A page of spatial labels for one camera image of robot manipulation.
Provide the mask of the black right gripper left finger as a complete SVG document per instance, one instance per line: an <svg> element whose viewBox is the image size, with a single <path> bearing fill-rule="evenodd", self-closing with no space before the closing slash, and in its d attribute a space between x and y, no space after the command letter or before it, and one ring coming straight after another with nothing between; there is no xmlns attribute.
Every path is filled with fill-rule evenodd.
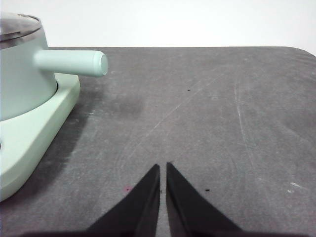
<svg viewBox="0 0 316 237"><path fill-rule="evenodd" d="M129 194L84 231L29 232L23 237L154 237L160 202L157 164Z"/></svg>

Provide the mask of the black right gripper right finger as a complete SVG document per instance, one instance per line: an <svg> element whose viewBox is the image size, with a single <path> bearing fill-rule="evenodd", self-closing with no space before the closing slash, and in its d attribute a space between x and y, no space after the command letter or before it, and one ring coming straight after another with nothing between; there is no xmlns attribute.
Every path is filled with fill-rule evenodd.
<svg viewBox="0 0 316 237"><path fill-rule="evenodd" d="M173 237L302 237L303 234L245 231L203 198L170 162L166 205Z"/></svg>

